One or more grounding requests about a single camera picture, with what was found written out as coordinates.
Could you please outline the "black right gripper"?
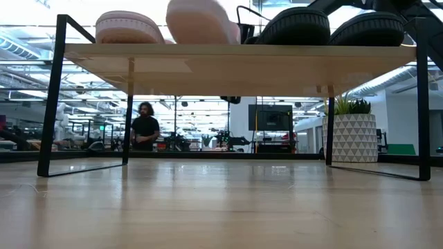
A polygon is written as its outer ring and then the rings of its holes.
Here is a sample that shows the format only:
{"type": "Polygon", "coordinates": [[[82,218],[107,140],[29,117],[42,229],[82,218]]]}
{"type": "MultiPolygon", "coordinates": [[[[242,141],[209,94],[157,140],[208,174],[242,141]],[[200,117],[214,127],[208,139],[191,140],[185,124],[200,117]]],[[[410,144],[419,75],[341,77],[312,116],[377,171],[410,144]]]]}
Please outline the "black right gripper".
{"type": "Polygon", "coordinates": [[[255,32],[255,26],[250,24],[238,24],[240,30],[240,43],[243,44],[255,32]]]}

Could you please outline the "pink slide sandal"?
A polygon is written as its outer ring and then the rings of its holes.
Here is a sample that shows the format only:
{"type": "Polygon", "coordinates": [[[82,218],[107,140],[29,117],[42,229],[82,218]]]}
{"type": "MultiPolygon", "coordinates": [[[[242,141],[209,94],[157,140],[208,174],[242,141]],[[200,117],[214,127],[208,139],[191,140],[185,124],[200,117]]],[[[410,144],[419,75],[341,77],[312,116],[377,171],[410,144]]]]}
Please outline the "pink slide sandal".
{"type": "Polygon", "coordinates": [[[157,24],[137,12],[113,10],[96,21],[97,44],[164,44],[157,24]]]}
{"type": "Polygon", "coordinates": [[[165,20],[178,44],[241,43],[239,26],[218,0],[170,0],[165,20]]]}

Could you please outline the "black slide sandal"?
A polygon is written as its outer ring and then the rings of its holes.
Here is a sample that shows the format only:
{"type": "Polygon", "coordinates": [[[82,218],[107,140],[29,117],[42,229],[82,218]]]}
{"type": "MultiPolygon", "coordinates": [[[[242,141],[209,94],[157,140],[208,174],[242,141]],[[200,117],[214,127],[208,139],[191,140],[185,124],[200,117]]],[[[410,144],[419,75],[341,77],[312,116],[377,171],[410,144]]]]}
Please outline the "black slide sandal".
{"type": "Polygon", "coordinates": [[[270,19],[258,36],[243,44],[324,46],[330,38],[328,16],[308,7],[293,7],[270,19]]]}
{"type": "Polygon", "coordinates": [[[389,12],[357,15],[331,35],[329,46],[400,46],[404,40],[402,20],[389,12]]]}

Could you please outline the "black monitor screen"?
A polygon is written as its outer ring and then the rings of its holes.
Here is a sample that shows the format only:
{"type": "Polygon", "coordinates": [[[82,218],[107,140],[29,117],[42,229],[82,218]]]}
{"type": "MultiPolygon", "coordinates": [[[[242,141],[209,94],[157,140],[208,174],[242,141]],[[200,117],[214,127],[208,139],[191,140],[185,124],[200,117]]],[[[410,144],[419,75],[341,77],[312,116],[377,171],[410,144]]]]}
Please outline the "black monitor screen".
{"type": "Polygon", "coordinates": [[[290,131],[293,111],[291,105],[250,104],[249,131],[290,131]]]}

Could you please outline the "green potted plant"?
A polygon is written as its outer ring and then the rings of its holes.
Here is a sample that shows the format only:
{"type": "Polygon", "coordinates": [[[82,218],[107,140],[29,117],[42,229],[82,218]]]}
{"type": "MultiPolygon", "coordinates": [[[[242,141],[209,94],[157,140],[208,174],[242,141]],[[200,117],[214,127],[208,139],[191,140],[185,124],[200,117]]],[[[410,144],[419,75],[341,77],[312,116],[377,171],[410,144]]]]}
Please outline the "green potted plant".
{"type": "Polygon", "coordinates": [[[348,93],[334,98],[334,115],[370,113],[371,104],[363,98],[355,98],[348,93]]]}

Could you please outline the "person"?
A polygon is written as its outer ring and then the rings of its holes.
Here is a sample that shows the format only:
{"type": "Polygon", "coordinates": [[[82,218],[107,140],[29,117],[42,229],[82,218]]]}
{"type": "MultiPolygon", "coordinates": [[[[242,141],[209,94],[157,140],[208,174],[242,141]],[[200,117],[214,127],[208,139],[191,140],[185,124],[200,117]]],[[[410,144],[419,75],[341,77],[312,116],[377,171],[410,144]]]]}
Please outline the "person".
{"type": "Polygon", "coordinates": [[[130,140],[133,150],[153,151],[153,144],[160,136],[159,122],[149,102],[142,102],[138,108],[139,117],[131,125],[130,140]]]}

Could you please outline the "white triangle-patterned planter pot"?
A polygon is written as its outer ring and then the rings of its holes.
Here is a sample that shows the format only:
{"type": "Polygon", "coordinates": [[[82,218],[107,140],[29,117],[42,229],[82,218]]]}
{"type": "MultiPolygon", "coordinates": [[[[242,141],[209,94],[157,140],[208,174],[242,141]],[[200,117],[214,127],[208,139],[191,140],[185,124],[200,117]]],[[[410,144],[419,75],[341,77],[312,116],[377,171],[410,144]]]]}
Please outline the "white triangle-patterned planter pot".
{"type": "Polygon", "coordinates": [[[335,114],[332,140],[332,162],[375,163],[378,160],[375,115],[335,114]]]}

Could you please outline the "white humanoid robot figure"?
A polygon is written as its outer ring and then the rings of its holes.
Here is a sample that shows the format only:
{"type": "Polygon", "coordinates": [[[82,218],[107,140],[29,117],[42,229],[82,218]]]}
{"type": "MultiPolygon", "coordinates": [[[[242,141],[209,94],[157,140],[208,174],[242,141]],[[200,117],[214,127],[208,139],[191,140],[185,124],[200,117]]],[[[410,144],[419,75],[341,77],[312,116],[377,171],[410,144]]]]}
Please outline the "white humanoid robot figure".
{"type": "Polygon", "coordinates": [[[54,124],[54,141],[73,140],[85,141],[85,136],[77,135],[71,130],[67,130],[69,125],[69,117],[64,113],[66,108],[65,103],[60,103],[57,106],[55,124],[54,124]]]}

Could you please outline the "wooden shelf with black frame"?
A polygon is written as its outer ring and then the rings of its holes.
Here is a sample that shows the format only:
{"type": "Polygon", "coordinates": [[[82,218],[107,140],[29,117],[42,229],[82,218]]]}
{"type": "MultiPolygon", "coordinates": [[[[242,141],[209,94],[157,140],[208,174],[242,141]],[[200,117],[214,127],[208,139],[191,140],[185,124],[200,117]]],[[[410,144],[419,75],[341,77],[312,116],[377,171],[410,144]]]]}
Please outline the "wooden shelf with black frame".
{"type": "Polygon", "coordinates": [[[114,77],[135,94],[334,98],[408,62],[417,64],[420,181],[431,177],[425,19],[414,47],[97,44],[72,17],[57,16],[37,174],[50,176],[63,61],[114,77]]]}

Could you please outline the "black aluminium table frame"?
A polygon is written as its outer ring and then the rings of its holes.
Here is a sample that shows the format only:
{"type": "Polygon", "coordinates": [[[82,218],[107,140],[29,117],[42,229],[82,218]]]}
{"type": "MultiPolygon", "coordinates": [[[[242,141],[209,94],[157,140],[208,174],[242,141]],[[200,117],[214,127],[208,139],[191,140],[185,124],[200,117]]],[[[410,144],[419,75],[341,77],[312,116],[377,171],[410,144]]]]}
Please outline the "black aluminium table frame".
{"type": "MultiPolygon", "coordinates": [[[[53,151],[51,160],[65,160],[75,158],[119,158],[123,154],[117,151],[53,151]]],[[[239,152],[144,152],[131,151],[130,158],[167,158],[167,159],[235,159],[235,160],[323,160],[325,157],[320,154],[246,154],[239,152]]],[[[38,151],[7,151],[0,152],[0,163],[18,163],[26,161],[36,161],[39,159],[38,151]]],[[[405,165],[418,165],[418,156],[380,154],[380,163],[397,163],[405,165]]]]}

